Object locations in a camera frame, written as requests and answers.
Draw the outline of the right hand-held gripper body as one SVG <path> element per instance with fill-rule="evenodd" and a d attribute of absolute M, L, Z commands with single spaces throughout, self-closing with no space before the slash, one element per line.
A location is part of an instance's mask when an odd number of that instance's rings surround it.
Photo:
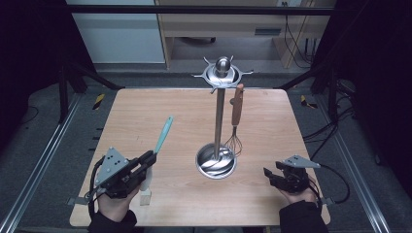
<path fill-rule="evenodd" d="M 280 170 L 283 176 L 278 177 L 277 188 L 289 193 L 298 193 L 308 188 L 310 186 L 310 180 L 306 169 L 318 169 L 321 167 L 319 163 L 297 154 L 280 162 L 284 163 L 286 167 L 283 171 Z"/>

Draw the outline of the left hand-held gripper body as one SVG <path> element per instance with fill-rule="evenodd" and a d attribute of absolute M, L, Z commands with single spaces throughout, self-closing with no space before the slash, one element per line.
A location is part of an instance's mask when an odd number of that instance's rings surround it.
<path fill-rule="evenodd" d="M 136 187 L 131 186 L 130 176 L 139 169 L 139 157 L 133 159 L 125 158 L 115 148 L 109 148 L 103 157 L 103 161 L 94 185 L 104 189 L 110 198 L 125 198 Z"/>

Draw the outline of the teal handled silicone spatula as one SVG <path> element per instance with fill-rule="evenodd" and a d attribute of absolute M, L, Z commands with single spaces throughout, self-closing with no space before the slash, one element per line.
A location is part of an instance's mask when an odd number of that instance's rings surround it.
<path fill-rule="evenodd" d="M 173 123 L 174 117 L 173 116 L 169 116 L 168 119 L 165 121 L 163 128 L 160 132 L 160 135 L 158 137 L 157 143 L 155 145 L 154 148 L 154 155 L 157 155 L 169 133 L 169 130 L 171 128 L 171 125 Z M 153 178 L 153 166 L 150 166 L 147 170 L 147 174 L 146 174 L 146 179 L 141 183 L 140 185 L 140 190 L 141 191 L 146 191 L 149 189 L 151 181 Z"/>

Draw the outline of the whisk with wooden handle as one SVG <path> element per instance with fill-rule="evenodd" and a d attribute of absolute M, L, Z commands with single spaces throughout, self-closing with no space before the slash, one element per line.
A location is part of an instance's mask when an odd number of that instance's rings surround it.
<path fill-rule="evenodd" d="M 231 100 L 231 103 L 232 103 L 231 136 L 224 144 L 227 148 L 229 148 L 232 151 L 234 156 L 237 156 L 242 151 L 242 148 L 243 148 L 242 143 L 237 136 L 237 128 L 240 123 L 240 119 L 242 115 L 243 94 L 244 94 L 244 85 L 240 83 L 236 86 L 234 97 Z"/>

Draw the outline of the steel utensil rack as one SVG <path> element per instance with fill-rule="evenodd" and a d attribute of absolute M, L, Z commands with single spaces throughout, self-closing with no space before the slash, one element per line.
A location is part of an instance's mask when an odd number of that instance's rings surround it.
<path fill-rule="evenodd" d="M 206 178 L 221 180 L 230 176 L 237 165 L 237 157 L 222 142 L 223 111 L 225 104 L 225 92 L 233 88 L 234 94 L 238 84 L 244 75 L 251 75 L 252 71 L 242 72 L 232 64 L 233 57 L 222 56 L 215 62 L 210 62 L 206 57 L 204 61 L 207 67 L 199 78 L 202 78 L 211 87 L 211 93 L 217 92 L 217 107 L 215 116 L 214 142 L 202 147 L 196 157 L 197 170 Z"/>

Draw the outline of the person's right hand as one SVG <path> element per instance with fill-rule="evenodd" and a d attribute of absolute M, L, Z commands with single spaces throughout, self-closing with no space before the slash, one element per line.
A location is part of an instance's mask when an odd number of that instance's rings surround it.
<path fill-rule="evenodd" d="M 317 195 L 311 188 L 298 193 L 289 193 L 285 190 L 280 190 L 280 193 L 287 199 L 289 204 L 294 204 L 300 201 L 316 203 L 318 201 Z"/>

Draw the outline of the person's left hand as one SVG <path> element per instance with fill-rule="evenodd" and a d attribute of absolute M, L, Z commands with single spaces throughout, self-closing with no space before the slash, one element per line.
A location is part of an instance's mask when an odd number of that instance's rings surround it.
<path fill-rule="evenodd" d="M 106 218 L 121 222 L 126 216 L 129 206 L 133 198 L 139 192 L 140 187 L 137 186 L 125 198 L 112 199 L 107 194 L 101 194 L 98 199 L 98 211 Z"/>

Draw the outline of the yellow black tape strip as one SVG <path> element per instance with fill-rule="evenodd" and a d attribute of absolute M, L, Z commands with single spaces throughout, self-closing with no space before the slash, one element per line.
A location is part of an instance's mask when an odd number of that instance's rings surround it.
<path fill-rule="evenodd" d="M 308 103 L 304 95 L 300 96 L 300 103 L 301 103 L 301 106 L 308 107 L 311 109 L 318 109 L 318 105 L 313 104 L 313 103 Z"/>
<path fill-rule="evenodd" d="M 99 109 L 104 97 L 105 97 L 104 93 L 98 94 L 98 96 L 96 97 L 96 100 L 93 104 L 93 107 L 92 107 L 93 110 L 98 110 Z"/>

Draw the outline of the black metal stand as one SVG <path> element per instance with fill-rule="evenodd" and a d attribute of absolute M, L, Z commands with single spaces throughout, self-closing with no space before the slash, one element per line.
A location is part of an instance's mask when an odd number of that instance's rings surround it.
<path fill-rule="evenodd" d="M 79 63 L 71 62 L 62 65 L 58 73 L 60 101 L 59 123 L 62 123 L 69 115 L 67 84 L 69 83 L 76 93 L 84 93 L 87 89 L 84 77 L 89 77 L 94 81 L 101 83 L 112 90 L 122 89 L 121 85 L 108 81 L 107 79 L 98 75 L 95 71 L 87 69 L 85 66 L 82 66 Z"/>
<path fill-rule="evenodd" d="M 337 121 L 338 113 L 336 94 L 338 89 L 338 73 L 332 65 L 320 64 L 315 68 L 310 68 L 307 72 L 299 75 L 293 80 L 278 86 L 278 89 L 289 90 L 309 78 L 314 78 L 314 81 L 310 87 L 313 94 L 322 93 L 326 88 L 328 88 L 327 115 L 331 121 Z"/>

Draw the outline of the white cabinet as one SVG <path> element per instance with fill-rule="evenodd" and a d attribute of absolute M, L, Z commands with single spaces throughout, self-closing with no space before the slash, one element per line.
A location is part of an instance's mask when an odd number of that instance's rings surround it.
<path fill-rule="evenodd" d="M 156 14 L 73 14 L 93 63 L 164 63 Z"/>

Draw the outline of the black curtain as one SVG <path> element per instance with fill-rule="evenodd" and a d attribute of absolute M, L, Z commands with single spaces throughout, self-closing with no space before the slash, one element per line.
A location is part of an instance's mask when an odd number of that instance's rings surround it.
<path fill-rule="evenodd" d="M 0 0 L 0 151 L 30 95 L 57 83 L 69 62 L 94 69 L 66 0 Z"/>
<path fill-rule="evenodd" d="M 412 198 L 412 0 L 336 0 L 314 64 L 356 87 L 375 147 Z"/>

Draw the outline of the light wooden desk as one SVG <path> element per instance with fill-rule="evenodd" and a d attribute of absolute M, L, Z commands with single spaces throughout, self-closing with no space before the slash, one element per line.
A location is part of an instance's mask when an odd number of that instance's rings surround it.
<path fill-rule="evenodd" d="M 336 0 L 154 0 L 158 6 L 234 6 L 332 8 Z M 269 37 L 288 68 L 298 58 L 297 44 L 319 40 L 328 16 L 169 15 L 158 16 L 162 36 L 170 38 Z"/>

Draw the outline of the aluminium floor rail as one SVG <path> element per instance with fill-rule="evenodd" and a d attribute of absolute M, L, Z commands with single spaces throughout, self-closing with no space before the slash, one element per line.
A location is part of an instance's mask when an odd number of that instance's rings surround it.
<path fill-rule="evenodd" d="M 19 193 L 17 200 L 0 223 L 0 233 L 14 233 L 17 229 L 17 226 L 25 210 L 27 209 L 28 204 L 30 203 L 34 192 L 36 191 L 40 181 L 44 177 L 44 174 L 48 169 L 49 164 L 51 163 L 55 152 L 59 147 L 60 142 L 73 119 L 74 114 L 78 110 L 82 98 L 82 94 L 73 95 L 67 116 L 56 126 L 39 160 L 37 161 L 24 187 Z"/>
<path fill-rule="evenodd" d="M 353 158 L 347 144 L 339 132 L 339 122 L 353 114 L 351 107 L 344 109 L 336 114 L 336 119 L 333 119 L 327 111 L 327 103 L 324 97 L 315 96 L 319 109 L 323 114 L 327 124 L 331 124 L 334 130 L 331 132 L 331 139 L 337 151 L 342 166 L 345 168 L 348 178 L 348 184 L 351 186 L 352 196 L 357 195 L 368 221 L 374 233 L 391 233 L 389 224 L 387 223 L 383 213 L 381 212 L 367 182 L 363 177 L 359 166 Z"/>

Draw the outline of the black horizontal frame bar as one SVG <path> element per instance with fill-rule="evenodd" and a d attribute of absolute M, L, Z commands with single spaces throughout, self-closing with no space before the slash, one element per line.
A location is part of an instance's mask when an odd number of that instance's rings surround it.
<path fill-rule="evenodd" d="M 297 7 L 68 5 L 67 8 L 82 14 L 331 16 L 336 13 L 333 8 Z"/>

